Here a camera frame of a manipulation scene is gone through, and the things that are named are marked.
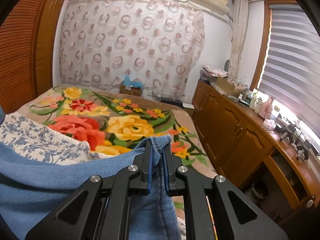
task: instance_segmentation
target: metal screw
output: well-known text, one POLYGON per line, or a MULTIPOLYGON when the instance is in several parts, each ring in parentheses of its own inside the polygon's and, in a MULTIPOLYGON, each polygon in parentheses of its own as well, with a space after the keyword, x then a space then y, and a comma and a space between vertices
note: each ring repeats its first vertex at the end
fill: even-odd
POLYGON ((136 171, 138 169, 138 166, 137 165, 130 165, 129 167, 128 167, 128 170, 129 171, 136 171))
POLYGON ((216 181, 222 183, 226 181, 226 178, 222 175, 218 175, 216 176, 216 181))
POLYGON ((187 171, 188 171, 188 168, 187 168, 186 166, 180 166, 180 167, 178 168, 178 171, 180 171, 180 172, 187 172, 187 171))
POLYGON ((100 176, 99 175, 93 175, 90 177, 90 181, 91 182, 98 182, 100 180, 100 176))

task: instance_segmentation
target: blue floral fabric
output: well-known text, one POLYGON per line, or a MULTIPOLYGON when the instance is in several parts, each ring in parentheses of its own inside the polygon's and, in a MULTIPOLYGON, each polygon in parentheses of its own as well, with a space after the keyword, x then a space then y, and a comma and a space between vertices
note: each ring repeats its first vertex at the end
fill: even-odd
POLYGON ((27 159, 60 165, 111 157, 90 151, 87 141, 79 142, 17 112, 5 116, 0 142, 27 159))

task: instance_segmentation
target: pink circle curtain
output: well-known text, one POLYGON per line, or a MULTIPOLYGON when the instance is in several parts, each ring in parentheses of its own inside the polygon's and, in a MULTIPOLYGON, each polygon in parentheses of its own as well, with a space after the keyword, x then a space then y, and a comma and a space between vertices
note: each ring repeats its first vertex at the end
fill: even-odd
POLYGON ((130 75, 155 94, 182 98, 203 46, 197 8, 168 0, 69 0, 61 81, 110 90, 130 75))

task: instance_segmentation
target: blue gripper pad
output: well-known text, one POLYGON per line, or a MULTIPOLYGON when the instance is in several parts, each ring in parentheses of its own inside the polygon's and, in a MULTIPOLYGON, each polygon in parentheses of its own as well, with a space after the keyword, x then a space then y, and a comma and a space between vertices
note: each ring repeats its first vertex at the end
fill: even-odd
POLYGON ((152 181, 152 155, 153 155, 153 148, 150 149, 150 158, 149 158, 149 168, 148 168, 148 185, 147 191, 150 194, 151 191, 151 181, 152 181))
POLYGON ((167 167, 167 159, 165 157, 165 151, 164 148, 162 150, 162 165, 163 165, 163 175, 164 175, 164 189, 166 193, 169 192, 169 175, 168 175, 168 167, 167 167))

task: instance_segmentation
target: black device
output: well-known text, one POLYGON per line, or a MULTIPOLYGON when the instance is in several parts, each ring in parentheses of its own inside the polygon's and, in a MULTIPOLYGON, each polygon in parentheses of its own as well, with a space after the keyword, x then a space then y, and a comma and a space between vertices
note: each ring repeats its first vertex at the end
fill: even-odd
POLYGON ((285 138, 289 138, 290 143, 294 143, 293 134, 296 131, 296 127, 293 124, 289 124, 285 128, 283 128, 280 132, 282 136, 280 137, 279 141, 283 141, 285 138))
MULTIPOLYGON (((27 234, 25 240, 127 240, 132 195, 148 195, 152 145, 116 175, 91 176, 27 234)), ((183 196, 187 240, 287 240, 286 233, 224 176, 182 165, 167 145, 160 160, 167 195, 183 196)))
POLYGON ((297 146, 298 150, 298 155, 297 155, 297 160, 304 155, 304 159, 307 161, 309 159, 309 150, 311 148, 311 143, 308 140, 305 140, 304 142, 301 142, 297 146))
POLYGON ((169 104, 169 105, 174 105, 174 106, 178 106, 178 107, 183 108, 183 106, 182 106, 182 101, 179 100, 179 99, 161 98, 161 99, 160 99, 160 102, 161 102, 161 103, 166 103, 166 104, 169 104))

